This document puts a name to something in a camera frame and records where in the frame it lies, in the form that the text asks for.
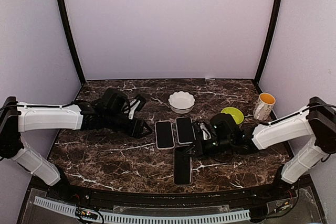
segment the green bowl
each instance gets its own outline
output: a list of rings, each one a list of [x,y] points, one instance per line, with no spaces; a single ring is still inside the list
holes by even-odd
[[[241,124],[244,120],[244,115],[243,115],[242,111],[240,111],[239,109],[234,108],[234,107],[226,107],[226,108],[222,109],[221,113],[232,115],[236,124]]]

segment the black smartphone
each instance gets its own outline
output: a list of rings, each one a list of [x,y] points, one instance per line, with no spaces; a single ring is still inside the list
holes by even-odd
[[[192,158],[183,154],[186,148],[188,146],[174,149],[174,184],[178,186],[187,186],[193,182]]]
[[[174,148],[173,129],[170,121],[156,122],[155,135],[158,149]]]
[[[195,140],[191,118],[176,118],[176,132],[179,144],[190,144]]]

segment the black frame pole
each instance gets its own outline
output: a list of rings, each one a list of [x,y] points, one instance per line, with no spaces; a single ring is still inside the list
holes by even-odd
[[[256,76],[254,77],[254,80],[257,83],[259,83],[259,81],[261,79],[261,75],[263,74],[265,64],[266,64],[266,61],[267,61],[267,56],[269,54],[269,49],[270,49],[271,44],[272,44],[273,35],[274,35],[274,31],[275,31],[275,27],[276,27],[277,20],[278,20],[278,15],[279,15],[280,3],[281,3],[281,0],[274,0],[274,3],[273,3],[271,19],[270,19],[269,26],[268,26],[268,31],[267,31],[267,35],[266,35],[266,40],[265,40],[263,52],[261,53],[257,73],[256,73]]]
[[[78,54],[77,54],[76,47],[75,47],[75,42],[72,37],[68,14],[67,14],[67,10],[65,7],[65,1],[57,0],[57,3],[58,3],[58,8],[59,8],[59,13],[61,15],[62,23],[63,23],[63,29],[64,29],[65,36],[67,38],[68,46],[70,49],[71,57],[74,62],[73,64],[75,65],[75,69],[76,69],[78,78],[80,80],[80,83],[83,85],[86,82],[86,80],[85,80],[82,66],[80,65],[80,61],[79,61]]]

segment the white mug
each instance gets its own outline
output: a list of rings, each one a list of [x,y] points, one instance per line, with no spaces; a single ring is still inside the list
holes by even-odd
[[[253,112],[253,117],[256,120],[266,120],[275,104],[275,98],[269,93],[261,93],[257,105]]]

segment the white bowl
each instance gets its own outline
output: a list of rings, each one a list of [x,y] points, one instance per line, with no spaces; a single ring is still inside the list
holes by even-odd
[[[183,91],[171,94],[168,101],[172,111],[177,114],[189,113],[195,105],[194,96]]]

